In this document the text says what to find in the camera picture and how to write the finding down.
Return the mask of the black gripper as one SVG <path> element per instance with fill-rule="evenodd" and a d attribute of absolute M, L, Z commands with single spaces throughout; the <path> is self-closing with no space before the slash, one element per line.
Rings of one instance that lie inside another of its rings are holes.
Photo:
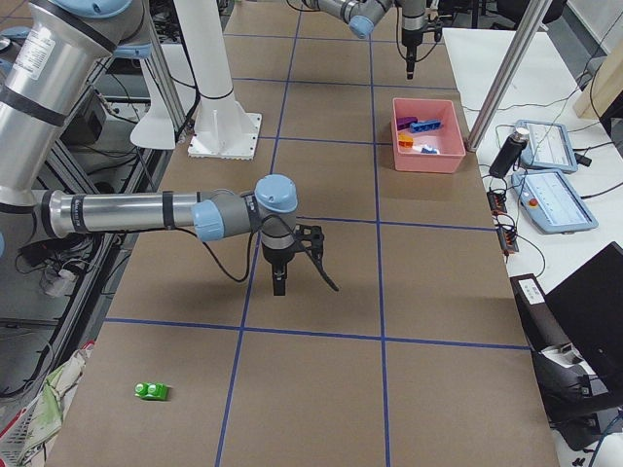
<path fill-rule="evenodd" d="M 274 295 L 286 295 L 287 265 L 298 253 L 306 253 L 322 270 L 324 234 L 320 226 L 297 225 L 292 232 L 282 224 L 263 227 L 261 242 L 264 258 L 272 267 Z"/>
<path fill-rule="evenodd" d="M 416 16 L 401 16 L 400 41 L 405 48 L 406 79 L 413 80 L 417 64 L 417 48 L 422 44 L 423 35 L 432 32 L 434 41 L 439 42 L 442 37 L 442 21 L 431 18 L 428 14 Z"/>

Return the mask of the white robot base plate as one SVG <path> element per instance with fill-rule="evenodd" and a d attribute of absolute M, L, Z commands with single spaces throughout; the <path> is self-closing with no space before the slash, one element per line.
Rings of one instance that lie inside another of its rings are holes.
<path fill-rule="evenodd" d="M 262 124 L 261 114 L 241 111 L 234 117 L 224 117 L 214 110 L 207 121 L 207 130 L 194 132 L 188 147 L 190 158 L 254 159 Z"/>

